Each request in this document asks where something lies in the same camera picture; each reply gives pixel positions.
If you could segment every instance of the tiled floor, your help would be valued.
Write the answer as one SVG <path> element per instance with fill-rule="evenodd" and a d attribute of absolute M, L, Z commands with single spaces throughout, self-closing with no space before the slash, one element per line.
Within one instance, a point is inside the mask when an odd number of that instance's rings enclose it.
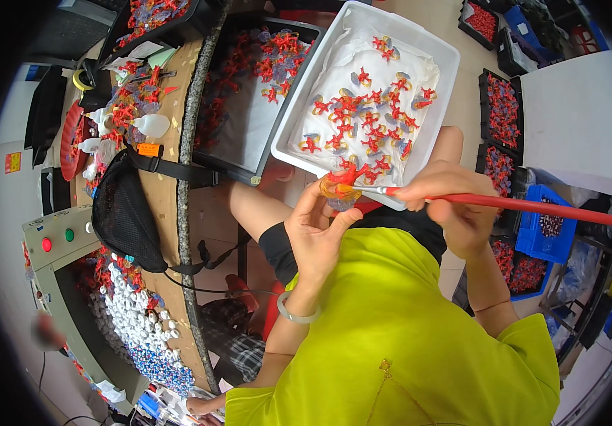
<path fill-rule="evenodd" d="M 495 52 L 484 49 L 476 40 L 457 28 L 461 0 L 387 0 L 375 1 L 373 4 L 417 22 L 460 52 L 459 70 L 443 124 L 456 125 L 462 129 L 465 140 L 461 165 L 473 170 L 476 165 L 476 152 L 481 143 L 478 76 L 483 72 L 483 68 L 498 72 Z M 278 182 L 267 192 L 293 206 L 304 186 L 314 180 L 315 176 L 297 170 L 293 180 L 288 183 Z M 233 247 L 237 242 L 237 222 L 213 198 L 212 190 L 208 188 L 195 190 L 191 192 L 190 201 L 191 228 L 195 227 L 196 220 L 199 237 L 207 240 L 212 255 L 217 256 Z M 236 255 L 233 254 L 217 269 L 200 272 L 195 277 L 195 283 L 202 288 L 227 288 L 224 277 L 229 273 L 237 273 L 236 259 Z M 463 268 L 464 260 L 449 251 L 444 254 L 439 287 L 447 299 L 452 298 Z M 250 243 L 248 269 L 250 288 L 270 289 L 275 275 L 255 242 Z M 200 301 L 210 301 L 220 296 L 200 295 Z M 265 296 L 260 296 L 259 300 L 264 301 Z M 540 298 L 532 298 L 515 302 L 515 309 L 520 316 L 530 315 L 538 311 L 539 301 Z"/>

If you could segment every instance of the mesh bag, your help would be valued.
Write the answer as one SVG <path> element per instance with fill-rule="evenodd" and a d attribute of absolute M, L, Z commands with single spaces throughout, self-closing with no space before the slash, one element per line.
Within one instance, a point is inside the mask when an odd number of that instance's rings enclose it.
<path fill-rule="evenodd" d="M 145 271 L 160 273 L 168 268 L 155 218 L 126 149 L 114 157 L 97 186 L 92 226 L 105 247 L 124 258 L 130 256 Z"/>
<path fill-rule="evenodd" d="M 91 221 L 95 235 L 117 256 L 130 260 L 145 271 L 162 273 L 169 265 L 159 248 L 161 240 L 157 224 L 140 183 L 139 169 L 184 179 L 190 183 L 191 189 L 216 185 L 218 175 L 205 168 L 145 157 L 137 154 L 128 144 L 109 164 L 93 194 Z M 211 260 L 206 244 L 201 240 L 197 246 L 200 263 L 173 266 L 171 269 L 184 275 L 195 275 L 202 268 L 213 269 L 250 239 L 249 235 L 245 235 L 242 241 L 216 260 Z"/>

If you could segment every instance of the white plastic tray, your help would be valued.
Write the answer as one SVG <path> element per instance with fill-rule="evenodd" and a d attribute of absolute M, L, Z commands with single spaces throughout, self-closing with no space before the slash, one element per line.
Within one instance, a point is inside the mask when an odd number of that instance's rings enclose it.
<path fill-rule="evenodd" d="M 435 88 L 438 98 L 428 107 L 427 116 L 416 136 L 413 150 L 405 165 L 403 182 L 404 185 L 406 185 L 424 166 L 427 165 L 427 161 L 429 161 L 429 156 L 433 149 L 434 142 L 436 141 L 436 136 L 443 122 L 443 117 L 446 114 L 450 94 L 453 91 L 457 67 L 460 62 L 460 54 L 454 47 L 427 32 L 415 22 L 409 21 L 395 13 L 388 13 L 358 1 L 347 1 L 344 3 L 339 14 L 336 15 L 334 22 L 332 22 L 327 33 L 325 33 L 320 48 L 311 58 L 310 63 L 304 71 L 301 83 L 296 87 L 292 95 L 292 101 L 287 105 L 285 115 L 272 140 L 270 152 L 275 158 L 293 164 L 318 177 L 324 176 L 329 171 L 306 159 L 293 156 L 287 151 L 287 143 L 289 142 L 290 134 L 297 120 L 300 118 L 299 115 L 309 101 L 310 90 L 323 69 L 327 52 L 331 49 L 335 40 L 344 32 L 342 20 L 344 16 L 348 16 L 351 13 L 360 14 L 366 22 L 374 22 L 375 27 L 382 35 L 389 36 L 391 39 L 397 39 L 423 50 L 433 57 L 434 62 L 438 65 L 441 72 L 441 78 Z M 393 197 L 378 194 L 365 195 L 392 209 L 405 209 L 405 203 Z"/>

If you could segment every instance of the red button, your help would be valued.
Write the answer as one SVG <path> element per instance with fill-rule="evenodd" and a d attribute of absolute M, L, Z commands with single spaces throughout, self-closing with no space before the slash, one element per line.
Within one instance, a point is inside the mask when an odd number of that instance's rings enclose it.
<path fill-rule="evenodd" d="M 45 237 L 43 239 L 43 242 L 41 242 L 41 245 L 43 246 L 43 249 L 45 251 L 50 251 L 50 249 L 52 249 L 52 243 L 50 242 L 50 238 Z"/>

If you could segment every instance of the necklace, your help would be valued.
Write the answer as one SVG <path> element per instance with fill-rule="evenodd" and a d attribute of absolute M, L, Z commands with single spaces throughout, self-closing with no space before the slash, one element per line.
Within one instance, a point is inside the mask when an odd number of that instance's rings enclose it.
<path fill-rule="evenodd" d="M 420 403 L 417 402 L 417 400 L 414 399 L 412 397 L 412 395 L 410 395 L 410 392 L 408 392 L 407 389 L 402 384 L 398 383 L 398 381 L 393 378 L 393 376 L 391 375 L 391 372 L 389 371 L 389 370 L 391 370 L 391 362 L 389 362 L 386 358 L 381 360 L 381 364 L 379 366 L 379 369 L 384 372 L 384 379 L 381 381 L 381 384 L 379 385 L 379 388 L 377 389 L 377 394 L 375 395 L 375 400 L 372 403 L 372 408 L 370 408 L 370 414 L 367 416 L 367 422 L 365 423 L 365 425 L 367 426 L 367 425 L 370 424 L 370 419 L 372 418 L 372 413 L 375 411 L 375 405 L 377 405 L 377 399 L 379 398 L 379 393 L 381 392 L 381 388 L 384 386 L 384 383 L 388 379 L 388 380 L 391 380 L 392 382 L 394 382 L 395 384 L 397 384 L 399 388 L 403 389 L 403 391 L 407 394 L 407 396 L 409 396 L 410 399 L 412 399 L 413 403 L 415 403 L 417 408 L 419 408 L 427 416 L 427 418 L 429 419 L 431 424 L 433 426 L 436 426 L 436 422 L 431 418 L 429 413 L 427 413 L 427 411 L 424 408 L 422 408 Z"/>

